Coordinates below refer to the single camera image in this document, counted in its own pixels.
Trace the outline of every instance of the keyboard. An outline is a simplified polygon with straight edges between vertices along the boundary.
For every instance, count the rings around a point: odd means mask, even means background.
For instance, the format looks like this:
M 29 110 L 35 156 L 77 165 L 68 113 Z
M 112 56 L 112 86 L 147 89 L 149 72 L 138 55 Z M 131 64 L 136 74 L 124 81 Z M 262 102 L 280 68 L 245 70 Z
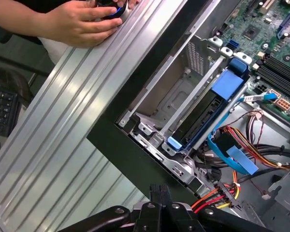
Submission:
M 0 87 L 0 136 L 8 137 L 19 114 L 18 94 Z

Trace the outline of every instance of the ribbed metal panel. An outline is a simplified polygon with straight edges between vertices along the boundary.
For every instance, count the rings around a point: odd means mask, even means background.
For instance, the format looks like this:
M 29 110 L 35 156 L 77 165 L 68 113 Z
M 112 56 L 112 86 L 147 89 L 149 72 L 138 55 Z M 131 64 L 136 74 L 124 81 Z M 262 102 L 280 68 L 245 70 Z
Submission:
M 86 136 L 186 1 L 143 0 L 100 46 L 68 48 L 0 151 L 0 231 L 55 232 L 144 198 Z
M 41 173 L 23 172 L 30 183 L 18 194 L 0 192 L 0 219 L 7 232 L 53 232 L 113 205 L 132 209 L 144 195 L 88 140 L 67 159 L 52 157 Z M 6 180 L 13 179 L 9 173 Z

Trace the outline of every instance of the gray floor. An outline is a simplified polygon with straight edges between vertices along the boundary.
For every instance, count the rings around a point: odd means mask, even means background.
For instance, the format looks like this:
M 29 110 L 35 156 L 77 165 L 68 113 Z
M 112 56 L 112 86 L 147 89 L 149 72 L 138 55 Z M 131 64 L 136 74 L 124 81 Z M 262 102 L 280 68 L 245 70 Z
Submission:
M 34 44 L 17 36 L 13 36 L 6 44 L 0 43 L 0 56 L 47 73 L 50 73 L 54 67 L 54 64 L 49 59 L 48 54 L 42 45 Z M 0 67 L 13 68 L 23 74 L 27 80 L 29 80 L 33 75 L 32 72 L 18 69 L 2 62 L 0 62 Z M 45 76 L 38 76 L 36 78 L 31 87 L 31 91 L 34 95 L 39 91 L 45 80 Z

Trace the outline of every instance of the motherboard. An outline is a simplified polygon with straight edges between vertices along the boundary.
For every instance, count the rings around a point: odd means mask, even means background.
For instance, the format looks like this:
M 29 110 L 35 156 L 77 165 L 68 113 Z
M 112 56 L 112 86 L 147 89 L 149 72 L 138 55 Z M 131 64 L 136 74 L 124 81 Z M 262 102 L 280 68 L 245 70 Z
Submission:
M 290 0 L 243 0 L 216 36 L 253 58 L 247 94 L 275 93 L 260 107 L 290 126 Z

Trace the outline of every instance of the yellow wire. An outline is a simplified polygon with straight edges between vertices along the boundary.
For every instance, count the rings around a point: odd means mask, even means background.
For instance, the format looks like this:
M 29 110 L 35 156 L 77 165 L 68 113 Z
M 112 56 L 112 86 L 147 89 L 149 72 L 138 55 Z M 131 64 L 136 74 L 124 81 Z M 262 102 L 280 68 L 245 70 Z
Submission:
M 235 194 L 234 198 L 237 200 L 239 195 L 240 195 L 240 188 L 238 186 L 236 186 L 236 194 Z M 222 205 L 218 206 L 217 209 L 222 209 L 222 208 L 228 207 L 230 204 L 231 203 L 222 204 Z
M 234 198 L 237 200 L 239 195 L 240 195 L 240 188 L 238 186 L 236 186 L 236 195 Z
M 218 206 L 217 209 L 222 209 L 222 208 L 228 207 L 230 204 L 231 203 L 222 204 L 222 205 Z
M 257 149 L 251 143 L 249 143 L 249 141 L 243 136 L 243 134 L 238 129 L 236 129 L 236 128 L 233 128 L 233 129 L 237 132 L 237 135 L 239 137 L 241 137 L 241 139 L 243 140 L 243 142 L 245 142 L 246 145 L 250 149 L 252 149 L 260 159 L 262 159 L 264 162 L 266 162 L 268 165 L 270 165 L 272 167 L 278 167 L 278 165 L 275 165 L 275 164 L 271 163 L 266 158 L 264 158 L 263 156 L 261 156 L 260 153 L 257 151 Z

